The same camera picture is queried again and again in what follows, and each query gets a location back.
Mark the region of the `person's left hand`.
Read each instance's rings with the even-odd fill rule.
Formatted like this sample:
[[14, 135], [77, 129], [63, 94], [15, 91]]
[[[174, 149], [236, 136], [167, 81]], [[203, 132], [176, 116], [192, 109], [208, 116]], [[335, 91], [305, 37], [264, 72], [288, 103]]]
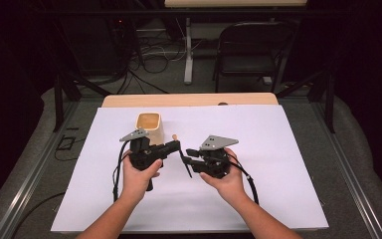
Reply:
[[130, 162], [131, 151], [123, 155], [123, 179], [120, 196], [140, 201], [147, 190], [150, 180], [159, 175], [159, 168], [162, 166], [162, 160], [156, 159], [148, 168], [144, 170], [136, 169]]

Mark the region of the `beige square cup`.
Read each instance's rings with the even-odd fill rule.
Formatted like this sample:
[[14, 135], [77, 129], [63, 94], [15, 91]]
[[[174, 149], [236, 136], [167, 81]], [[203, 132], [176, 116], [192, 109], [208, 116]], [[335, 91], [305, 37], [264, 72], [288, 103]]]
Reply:
[[152, 112], [140, 113], [136, 119], [135, 127], [148, 132], [147, 137], [150, 139], [151, 144], [161, 144], [164, 142], [161, 114]]

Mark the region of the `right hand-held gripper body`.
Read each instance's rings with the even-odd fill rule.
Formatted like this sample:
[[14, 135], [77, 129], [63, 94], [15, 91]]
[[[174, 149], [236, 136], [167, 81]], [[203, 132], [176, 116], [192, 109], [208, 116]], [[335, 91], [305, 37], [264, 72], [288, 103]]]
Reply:
[[209, 135], [199, 147], [200, 157], [192, 157], [192, 170], [204, 172], [215, 178], [222, 178], [230, 171], [230, 160], [226, 146], [237, 144], [237, 139]]

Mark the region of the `aluminium rail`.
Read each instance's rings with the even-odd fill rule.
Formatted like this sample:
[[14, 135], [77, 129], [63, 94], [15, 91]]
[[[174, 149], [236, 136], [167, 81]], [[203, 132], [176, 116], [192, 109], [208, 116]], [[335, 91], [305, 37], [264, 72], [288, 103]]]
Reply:
[[370, 234], [371, 239], [382, 239], [382, 226], [373, 210], [370, 200], [367, 198], [361, 184], [353, 171], [346, 154], [337, 138], [327, 126], [324, 119], [324, 110], [320, 103], [312, 103], [311, 107], [325, 132], [329, 143], [336, 153], [336, 161], [341, 175], [348, 187], [356, 208]]
[[64, 111], [65, 121], [57, 132], [51, 134], [39, 159], [33, 164], [32, 169], [27, 174], [26, 179], [21, 184], [21, 187], [15, 194], [11, 204], [0, 221], [0, 239], [10, 239], [15, 232], [15, 228], [20, 221], [22, 213], [47, 167], [51, 152], [58, 145], [59, 140], [62, 138], [64, 127], [68, 125], [68, 122], [73, 117], [79, 104], [79, 102], [67, 103], [67, 108]]

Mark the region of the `white desk leg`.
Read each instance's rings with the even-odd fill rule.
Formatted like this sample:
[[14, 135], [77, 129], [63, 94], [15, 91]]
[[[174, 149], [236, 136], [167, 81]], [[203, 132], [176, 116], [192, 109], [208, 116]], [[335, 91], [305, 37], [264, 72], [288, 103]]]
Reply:
[[185, 22], [185, 46], [186, 46], [186, 60], [185, 60], [185, 71], [184, 71], [184, 84], [192, 84], [192, 73], [193, 73], [193, 55], [192, 55], [192, 38], [191, 38], [191, 22], [187, 18]]

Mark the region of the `person's right hand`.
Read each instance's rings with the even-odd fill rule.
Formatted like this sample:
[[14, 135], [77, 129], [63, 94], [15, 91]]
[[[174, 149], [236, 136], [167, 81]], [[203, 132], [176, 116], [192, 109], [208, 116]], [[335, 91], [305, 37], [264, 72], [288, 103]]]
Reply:
[[247, 200], [248, 195], [244, 189], [242, 172], [232, 166], [230, 172], [223, 178], [215, 178], [207, 173], [201, 172], [200, 177], [210, 186], [214, 187], [220, 196], [230, 205], [238, 204]]

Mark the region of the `black metal stand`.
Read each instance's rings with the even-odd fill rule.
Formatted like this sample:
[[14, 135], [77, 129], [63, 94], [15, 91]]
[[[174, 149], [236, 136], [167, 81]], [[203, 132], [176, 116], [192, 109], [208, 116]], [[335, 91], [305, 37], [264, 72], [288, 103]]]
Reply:
[[312, 87], [307, 93], [307, 98], [311, 103], [318, 103], [322, 97], [325, 97], [324, 122], [329, 131], [335, 133], [333, 125], [334, 83], [335, 79], [329, 71], [319, 71], [276, 93], [276, 97], [285, 98], [291, 93], [299, 90], [302, 86], [312, 84]]
[[77, 87], [77, 83], [86, 86], [88, 89], [98, 93], [103, 97], [110, 95], [110, 92], [104, 90], [98, 85], [90, 82], [84, 77], [67, 71], [62, 71], [56, 75], [54, 81], [54, 96], [55, 96], [55, 112], [56, 122], [54, 131], [58, 131], [65, 120], [63, 95], [66, 95], [70, 101], [78, 102], [82, 98], [82, 94]]

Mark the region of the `white board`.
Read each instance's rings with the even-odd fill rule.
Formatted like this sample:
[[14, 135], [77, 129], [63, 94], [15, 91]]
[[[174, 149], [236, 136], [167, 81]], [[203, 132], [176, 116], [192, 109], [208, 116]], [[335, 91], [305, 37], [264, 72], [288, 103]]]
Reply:
[[[51, 227], [85, 230], [113, 202], [112, 173], [141, 108], [97, 110], [67, 192]], [[292, 229], [321, 229], [328, 223], [311, 183], [284, 109], [279, 105], [165, 107], [157, 109], [166, 139], [197, 148], [210, 135], [234, 138], [232, 150], [254, 178], [261, 206]], [[244, 232], [247, 227], [180, 156], [164, 161], [154, 188], [130, 216], [127, 233]]]

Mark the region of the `small black frame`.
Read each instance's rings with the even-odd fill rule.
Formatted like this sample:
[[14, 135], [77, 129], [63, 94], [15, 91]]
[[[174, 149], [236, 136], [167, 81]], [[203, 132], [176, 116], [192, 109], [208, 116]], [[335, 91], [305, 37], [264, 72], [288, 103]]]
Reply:
[[75, 141], [76, 138], [74, 136], [64, 135], [58, 143], [57, 150], [70, 150], [73, 147]]

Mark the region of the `black metal crossbar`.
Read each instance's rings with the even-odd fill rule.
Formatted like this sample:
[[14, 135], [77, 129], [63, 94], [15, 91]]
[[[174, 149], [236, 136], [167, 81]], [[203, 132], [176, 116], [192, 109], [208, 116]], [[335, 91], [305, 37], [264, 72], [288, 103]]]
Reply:
[[350, 10], [297, 10], [297, 9], [167, 9], [167, 10], [114, 10], [114, 11], [36, 11], [37, 15], [59, 16], [121, 16], [121, 17], [195, 17], [213, 16], [306, 16], [325, 17], [350, 14]]

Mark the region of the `black equipment cabinet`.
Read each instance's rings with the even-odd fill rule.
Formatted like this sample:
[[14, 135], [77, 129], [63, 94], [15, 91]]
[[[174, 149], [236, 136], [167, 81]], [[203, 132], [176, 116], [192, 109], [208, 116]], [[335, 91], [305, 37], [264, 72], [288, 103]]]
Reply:
[[61, 24], [84, 75], [113, 76], [125, 69], [123, 32], [112, 20], [67, 17]]

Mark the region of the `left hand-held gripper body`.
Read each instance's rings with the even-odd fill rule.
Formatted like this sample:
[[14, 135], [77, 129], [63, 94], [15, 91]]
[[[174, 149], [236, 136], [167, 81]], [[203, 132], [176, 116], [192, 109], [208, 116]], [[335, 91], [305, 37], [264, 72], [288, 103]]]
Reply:
[[147, 169], [156, 159], [161, 159], [160, 151], [164, 144], [150, 145], [147, 135], [148, 132], [140, 128], [121, 139], [130, 144], [129, 159], [132, 166], [138, 170]]

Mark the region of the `light wooden table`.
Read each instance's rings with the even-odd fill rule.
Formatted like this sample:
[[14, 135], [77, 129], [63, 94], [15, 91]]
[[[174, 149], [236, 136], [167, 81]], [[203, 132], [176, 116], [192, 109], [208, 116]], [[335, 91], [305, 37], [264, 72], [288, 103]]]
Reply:
[[277, 105], [272, 93], [217, 93], [111, 95], [104, 98], [103, 108], [198, 107], [227, 105]]

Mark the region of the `dark pencil with beige end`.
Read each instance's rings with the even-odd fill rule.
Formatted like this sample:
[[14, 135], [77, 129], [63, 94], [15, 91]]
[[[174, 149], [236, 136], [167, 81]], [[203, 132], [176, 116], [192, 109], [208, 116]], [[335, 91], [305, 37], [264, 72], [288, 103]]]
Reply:
[[[175, 133], [172, 134], [172, 139], [173, 139], [173, 140], [179, 140], [177, 134], [175, 134]], [[180, 154], [180, 157], [181, 157], [181, 160], [182, 160], [182, 157], [185, 156], [184, 153], [183, 153], [183, 151], [182, 151], [182, 147], [181, 147], [181, 149], [179, 150], [179, 154]], [[190, 176], [190, 178], [192, 178], [193, 176], [191, 175], [189, 165], [184, 164], [184, 166], [185, 166], [185, 168], [186, 168], [186, 170], [187, 170], [187, 172], [188, 172], [188, 175]]]

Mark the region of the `black folding chair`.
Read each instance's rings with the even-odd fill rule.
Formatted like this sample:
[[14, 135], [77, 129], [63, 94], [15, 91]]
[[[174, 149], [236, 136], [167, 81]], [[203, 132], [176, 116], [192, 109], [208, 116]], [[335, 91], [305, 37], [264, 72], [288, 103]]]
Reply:
[[212, 80], [220, 77], [270, 78], [274, 89], [293, 41], [295, 25], [288, 21], [240, 22], [222, 31]]

